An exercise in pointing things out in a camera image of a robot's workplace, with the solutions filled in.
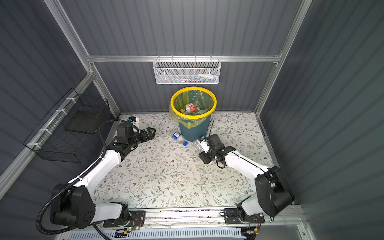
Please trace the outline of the clear bottle pink label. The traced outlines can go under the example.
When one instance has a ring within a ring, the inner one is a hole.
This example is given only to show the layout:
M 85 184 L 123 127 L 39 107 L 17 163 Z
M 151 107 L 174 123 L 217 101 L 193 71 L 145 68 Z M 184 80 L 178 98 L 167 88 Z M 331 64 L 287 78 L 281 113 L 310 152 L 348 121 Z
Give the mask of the clear bottle pink label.
M 195 113 L 200 110 L 200 105 L 201 103 L 198 101 L 194 103 L 186 104 L 185 107 L 183 108 L 183 111 L 184 111 L 183 113 L 185 115 L 190 115 L 192 113 Z

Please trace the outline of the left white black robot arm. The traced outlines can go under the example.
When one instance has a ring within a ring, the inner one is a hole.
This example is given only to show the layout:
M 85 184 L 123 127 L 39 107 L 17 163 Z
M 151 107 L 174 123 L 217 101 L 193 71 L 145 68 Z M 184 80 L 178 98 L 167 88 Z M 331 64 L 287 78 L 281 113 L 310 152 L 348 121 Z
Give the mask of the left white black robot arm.
M 92 197 L 101 180 L 139 144 L 153 140 L 155 134 L 154 128 L 140 130 L 136 122 L 120 121 L 117 135 L 109 145 L 103 146 L 101 156 L 73 180 L 53 189 L 49 205 L 51 223 L 77 229 L 105 221 L 114 225 L 129 223 L 127 204 L 95 204 Z

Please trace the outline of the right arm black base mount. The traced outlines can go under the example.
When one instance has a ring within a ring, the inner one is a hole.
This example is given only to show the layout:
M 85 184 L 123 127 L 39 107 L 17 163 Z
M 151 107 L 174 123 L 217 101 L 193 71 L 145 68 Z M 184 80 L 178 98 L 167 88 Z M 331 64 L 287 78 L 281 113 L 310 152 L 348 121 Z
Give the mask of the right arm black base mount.
M 225 208 L 220 212 L 220 216 L 224 217 L 225 223 L 227 225 L 235 224 L 251 224 L 251 225 L 261 225 L 265 223 L 265 218 L 263 213 L 258 213 L 254 215 L 247 215 L 243 210 L 238 208 Z

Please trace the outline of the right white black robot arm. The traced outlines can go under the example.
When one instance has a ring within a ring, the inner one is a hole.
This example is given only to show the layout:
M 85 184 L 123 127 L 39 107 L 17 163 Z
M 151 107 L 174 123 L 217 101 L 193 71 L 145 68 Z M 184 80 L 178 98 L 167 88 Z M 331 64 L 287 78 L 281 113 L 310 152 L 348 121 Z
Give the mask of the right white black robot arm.
M 279 167 L 260 165 L 219 140 L 196 140 L 194 144 L 204 164 L 215 162 L 220 169 L 232 168 L 254 181 L 255 197 L 247 196 L 236 204 L 236 208 L 224 210 L 227 224 L 261 224 L 265 222 L 264 214 L 273 221 L 295 201 L 295 195 Z

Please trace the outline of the clear bottle blue label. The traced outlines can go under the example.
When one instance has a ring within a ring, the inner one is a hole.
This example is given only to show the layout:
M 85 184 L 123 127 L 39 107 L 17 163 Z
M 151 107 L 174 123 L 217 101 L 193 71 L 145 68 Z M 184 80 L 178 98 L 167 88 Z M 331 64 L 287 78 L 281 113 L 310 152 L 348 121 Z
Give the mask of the clear bottle blue label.
M 179 133 L 178 131 L 174 132 L 173 135 L 172 135 L 173 139 L 178 143 L 178 144 L 181 144 L 183 146 L 187 146 L 188 145 L 188 142 L 187 140 L 185 139 L 185 137 Z

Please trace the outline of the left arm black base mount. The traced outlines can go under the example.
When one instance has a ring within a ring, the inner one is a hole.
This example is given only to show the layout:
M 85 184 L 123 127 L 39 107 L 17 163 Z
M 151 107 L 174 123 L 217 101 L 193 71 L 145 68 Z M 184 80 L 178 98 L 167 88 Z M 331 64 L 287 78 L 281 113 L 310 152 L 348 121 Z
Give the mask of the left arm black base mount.
M 128 211 L 116 220 L 106 220 L 104 228 L 140 228 L 144 226 L 146 211 Z

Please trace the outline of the clear bottle white cap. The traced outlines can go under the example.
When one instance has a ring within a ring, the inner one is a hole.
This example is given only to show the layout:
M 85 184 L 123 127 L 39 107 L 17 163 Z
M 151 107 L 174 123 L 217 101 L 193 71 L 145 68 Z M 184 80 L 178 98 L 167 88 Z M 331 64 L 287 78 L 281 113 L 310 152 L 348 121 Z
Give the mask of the clear bottle white cap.
M 192 147 L 198 152 L 202 152 L 203 148 L 201 147 L 201 140 L 196 139 L 195 141 L 192 142 Z

